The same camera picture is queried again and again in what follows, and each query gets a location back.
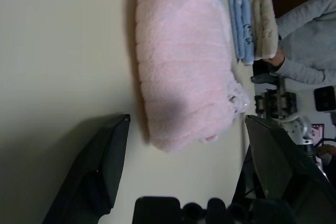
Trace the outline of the bystander bare hand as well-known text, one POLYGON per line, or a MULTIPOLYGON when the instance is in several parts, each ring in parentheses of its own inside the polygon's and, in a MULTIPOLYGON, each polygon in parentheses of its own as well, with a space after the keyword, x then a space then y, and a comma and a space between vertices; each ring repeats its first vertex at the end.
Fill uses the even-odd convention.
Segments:
POLYGON ((273 58, 264 59, 264 62, 272 66, 273 69, 278 70, 285 61, 285 56, 281 48, 277 49, 277 52, 273 58))

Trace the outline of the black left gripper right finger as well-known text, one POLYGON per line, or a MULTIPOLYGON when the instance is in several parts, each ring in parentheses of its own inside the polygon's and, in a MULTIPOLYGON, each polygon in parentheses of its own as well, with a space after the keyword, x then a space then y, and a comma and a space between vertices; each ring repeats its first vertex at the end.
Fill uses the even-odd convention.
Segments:
POLYGON ((335 189, 276 123, 245 117, 254 167, 267 199, 284 201, 296 223, 335 223, 335 189))

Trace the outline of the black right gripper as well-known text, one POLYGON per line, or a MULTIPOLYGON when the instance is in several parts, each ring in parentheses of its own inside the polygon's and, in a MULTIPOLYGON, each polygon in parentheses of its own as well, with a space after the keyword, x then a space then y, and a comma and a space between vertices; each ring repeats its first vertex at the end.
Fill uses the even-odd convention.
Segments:
MULTIPOLYGON (((252 76, 251 81, 254 84, 278 84, 279 77, 263 73, 252 76)), ((286 92, 283 89, 267 89, 262 94, 255 96, 255 106, 255 112, 258 116, 265 119, 283 120, 297 113, 297 98, 295 93, 286 92)))

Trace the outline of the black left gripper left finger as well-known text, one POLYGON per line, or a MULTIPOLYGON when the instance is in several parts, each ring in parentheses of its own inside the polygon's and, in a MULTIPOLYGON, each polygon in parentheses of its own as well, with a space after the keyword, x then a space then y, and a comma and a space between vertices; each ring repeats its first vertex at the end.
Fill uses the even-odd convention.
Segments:
POLYGON ((114 207, 131 118, 105 123, 74 160, 44 223, 98 223, 114 207))

